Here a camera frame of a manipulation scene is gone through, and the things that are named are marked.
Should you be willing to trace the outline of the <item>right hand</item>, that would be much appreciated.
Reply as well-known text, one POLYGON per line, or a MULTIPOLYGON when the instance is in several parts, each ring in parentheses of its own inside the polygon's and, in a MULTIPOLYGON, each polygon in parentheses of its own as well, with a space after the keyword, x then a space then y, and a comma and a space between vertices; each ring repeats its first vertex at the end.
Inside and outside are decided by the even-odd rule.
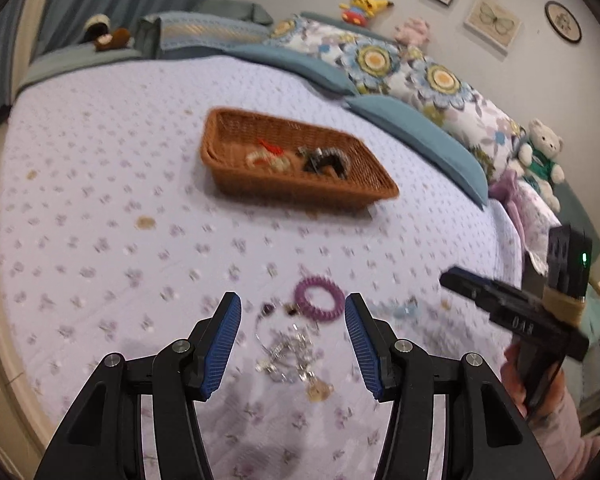
MULTIPOLYGON (((519 352, 520 344, 511 344, 505 350, 505 363, 501 367, 501 382, 520 414, 529 418, 527 409, 524 407, 527 393, 517 370, 519 352)), ((543 403, 536 408, 534 418, 544 418, 554 413, 567 392, 565 373, 560 366, 553 364, 548 370, 547 376, 550 380, 550 388, 546 392, 543 403)))

